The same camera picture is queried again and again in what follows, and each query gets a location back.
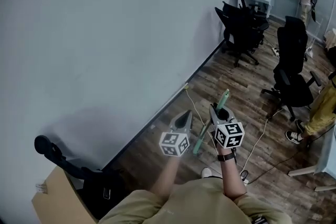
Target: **white box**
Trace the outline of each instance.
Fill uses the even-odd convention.
[[[217,125],[215,139],[223,148],[232,148],[241,145],[244,135],[242,123],[227,123]]]
[[[187,134],[162,133],[159,146],[167,156],[181,156],[190,146]]]

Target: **watch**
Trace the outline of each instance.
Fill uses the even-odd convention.
[[[225,162],[228,161],[229,159],[235,158],[235,153],[231,152],[230,154],[227,155],[218,155],[217,158],[220,162]]]

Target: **power cord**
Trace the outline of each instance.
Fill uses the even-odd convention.
[[[278,114],[278,113],[279,113],[280,111],[282,111],[282,110],[283,110],[283,109],[280,109],[280,110],[277,111],[273,116],[275,116],[276,114]],[[245,162],[245,164],[244,164],[243,170],[241,170],[240,174],[243,173],[243,171],[244,171],[244,169],[245,169],[245,167],[246,167],[246,164],[247,164],[248,160],[250,159],[250,157],[251,157],[251,155],[252,155],[252,153],[253,153],[253,151],[254,151],[256,145],[258,144],[258,142],[260,141],[260,139],[263,137],[263,135],[264,135],[264,133],[265,133],[265,129],[266,129],[266,124],[267,124],[267,122],[268,122],[269,119],[270,119],[270,118],[267,118],[267,119],[266,119],[265,126],[264,126],[264,131],[262,132],[262,134],[261,134],[261,136],[259,137],[258,141],[254,144],[254,146],[253,146],[253,148],[252,148],[252,151],[251,151],[250,155],[247,157],[247,160],[246,160],[246,162]]]
[[[324,136],[326,133],[328,133],[336,124],[334,124],[333,126],[331,126],[327,131],[325,131],[323,134],[321,134],[318,138],[315,138],[313,141],[310,142],[313,143],[314,141],[316,141],[317,139],[320,139],[322,136]],[[293,156],[291,156],[290,158],[276,164],[275,166],[273,166],[271,169],[268,169],[267,171],[265,171],[264,173],[262,173],[260,176],[258,176],[256,179],[254,179],[253,181],[249,182],[247,185],[250,185],[252,183],[254,183],[255,181],[257,181],[259,178],[261,178],[262,176],[264,176],[265,174],[267,174],[269,171],[271,171],[273,168],[277,167],[278,165],[282,164],[282,163],[285,163],[286,161],[289,161],[290,159],[294,158],[298,153],[300,153],[302,151],[297,151]]]
[[[264,39],[266,39],[266,41],[275,49],[277,49],[276,47],[273,46],[273,44],[266,38],[266,36],[264,36]]]
[[[195,111],[197,112],[197,114],[198,114],[198,116],[199,116],[199,119],[201,120],[201,123],[203,124],[203,126],[205,126],[204,122],[202,121],[201,115],[199,114],[199,112],[198,112],[197,109],[196,109],[196,106],[195,106],[195,103],[194,103],[193,99],[191,99],[191,97],[190,97],[189,94],[188,94],[188,90],[185,89],[185,92],[187,93],[187,96],[189,97],[189,99],[190,99],[190,101],[192,102],[192,104],[194,105],[194,109],[195,109]],[[218,150],[217,150],[217,147],[216,147],[216,144],[215,144],[215,141],[214,141],[214,139],[213,139],[211,133],[209,133],[208,130],[207,130],[206,132],[208,133],[208,135],[209,135],[210,138],[211,138],[212,143],[214,144],[214,148],[215,148],[215,150],[216,150],[217,155],[219,155]]]
[[[198,116],[199,116],[199,119],[201,120],[202,124],[205,125],[204,122],[203,122],[203,120],[202,120],[202,118],[201,118],[201,115],[199,114],[199,112],[198,112],[197,109],[196,109],[196,106],[195,106],[195,103],[194,103],[193,99],[191,99],[191,97],[189,96],[187,89],[185,89],[185,92],[187,93],[187,96],[189,97],[190,101],[192,102],[192,104],[193,104],[193,106],[194,106],[194,109],[195,109],[195,111],[197,112],[197,114],[198,114]],[[250,159],[250,157],[251,157],[251,155],[252,155],[252,153],[253,153],[253,151],[254,151],[256,145],[258,144],[258,142],[260,141],[260,139],[261,139],[262,136],[264,135],[264,133],[265,133],[265,129],[266,129],[266,124],[267,124],[267,122],[268,122],[269,119],[270,119],[270,118],[267,118],[267,119],[266,119],[265,126],[264,126],[264,131],[262,132],[262,134],[261,134],[261,136],[259,137],[258,141],[254,144],[253,149],[252,149],[250,155],[248,156],[248,158],[247,158],[247,160],[246,160],[246,162],[245,162],[245,164],[244,164],[243,170],[242,170],[242,172],[240,173],[240,174],[242,174],[243,172],[246,172],[246,174],[244,175],[244,178],[246,178],[247,175],[248,175],[248,171],[247,171],[247,170],[244,170],[245,167],[246,167],[246,164],[247,164],[248,160]],[[336,125],[336,124],[334,124],[333,126],[331,126],[327,131],[325,131],[323,134],[321,134],[318,138],[315,138],[313,141],[311,141],[310,144],[313,143],[314,141],[316,141],[317,139],[320,139],[320,138],[321,138],[322,136],[324,136],[326,133],[328,133],[328,132],[329,132],[335,125]],[[210,136],[211,141],[212,141],[212,143],[213,143],[213,145],[214,145],[214,147],[215,147],[215,150],[216,150],[216,152],[217,152],[217,154],[218,154],[218,150],[217,150],[217,148],[216,148],[215,141],[214,141],[212,135],[209,133],[209,131],[207,131],[207,133],[208,133],[208,135]],[[252,180],[251,182],[249,182],[247,185],[250,185],[250,184],[254,183],[254,182],[257,181],[259,178],[261,178],[262,176],[266,175],[269,171],[271,171],[272,169],[274,169],[274,168],[277,167],[278,165],[280,165],[280,164],[282,164],[282,163],[285,163],[285,162],[289,161],[290,159],[293,159],[293,158],[294,158],[298,153],[300,153],[300,152],[301,152],[301,151],[297,151],[297,152],[296,152],[293,156],[291,156],[290,158],[288,158],[288,159],[286,159],[286,160],[284,160],[284,161],[281,161],[281,162],[277,163],[275,166],[273,166],[272,168],[270,168],[270,169],[268,169],[267,171],[263,172],[261,175],[259,175],[257,178],[255,178],[254,180]]]

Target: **white cable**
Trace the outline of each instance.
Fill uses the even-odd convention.
[[[276,114],[278,114],[281,110],[283,110],[283,109],[280,109],[279,111],[277,111],[277,113],[275,113],[273,116],[275,116]],[[244,171],[244,169],[245,169],[245,167],[246,167],[246,164],[247,164],[248,160],[250,159],[250,157],[251,157],[251,155],[252,155],[252,153],[253,153],[253,151],[254,151],[256,145],[258,144],[258,142],[260,141],[260,139],[261,139],[262,136],[264,135],[264,133],[265,133],[265,129],[266,129],[266,124],[267,124],[268,120],[269,120],[269,119],[266,120],[266,122],[265,122],[265,127],[264,127],[264,131],[262,132],[262,135],[259,137],[258,141],[254,144],[254,146],[253,146],[253,148],[252,148],[252,151],[251,151],[250,155],[248,156],[248,158],[247,158],[247,160],[246,160],[246,162],[245,162],[245,164],[244,164],[243,170],[241,170],[240,173],[242,173],[242,172]]]
[[[197,112],[197,114],[198,114],[198,116],[199,116],[199,119],[201,120],[201,123],[203,124],[203,126],[205,126],[204,122],[202,121],[201,115],[199,114],[199,112],[198,112],[197,109],[196,109],[196,106],[195,106],[195,103],[194,103],[193,99],[191,99],[191,97],[190,97],[189,94],[188,94],[187,89],[185,89],[185,92],[187,93],[187,96],[189,97],[189,99],[190,99],[190,101],[192,102],[192,104],[194,105],[194,109],[195,109],[195,111]],[[210,138],[211,138],[212,143],[214,144],[214,147],[215,147],[215,150],[216,150],[216,152],[217,152],[217,155],[219,155],[218,150],[217,150],[217,148],[216,148],[215,141],[214,141],[214,139],[213,139],[211,133],[209,133],[208,130],[207,130],[206,132],[208,133],[208,135],[209,135]]]
[[[271,42],[269,42],[269,40],[266,38],[266,36],[264,36],[264,38],[266,39],[266,41],[273,47],[276,49],[276,47],[273,46],[273,44]]]

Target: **green handle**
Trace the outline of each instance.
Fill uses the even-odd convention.
[[[229,92],[230,92],[229,89],[226,89],[226,91],[223,93],[222,98],[220,99],[220,101],[218,102],[218,105],[216,107],[217,112],[223,108],[226,100],[229,97]]]
[[[201,138],[199,138],[199,139],[197,140],[197,143],[196,143],[196,145],[194,146],[194,149],[193,149],[193,154],[194,154],[194,155],[197,154],[199,148],[201,147],[202,142],[203,142],[203,139],[201,139]]]
[[[224,106],[226,100],[228,99],[228,97],[229,97],[229,89],[226,89],[226,91],[223,93],[220,101],[218,102],[218,105],[216,107],[216,112],[220,111],[223,108],[223,106]],[[201,133],[199,134],[199,137],[198,137],[198,140],[196,142],[196,145],[194,146],[194,149],[193,149],[193,154],[194,155],[197,154],[199,148],[201,147],[201,144],[202,144],[203,139],[205,137],[205,132],[208,130],[208,128],[210,127],[210,125],[211,125],[211,121],[207,120],[206,123],[205,123],[205,125],[203,126],[203,128],[201,130]]]

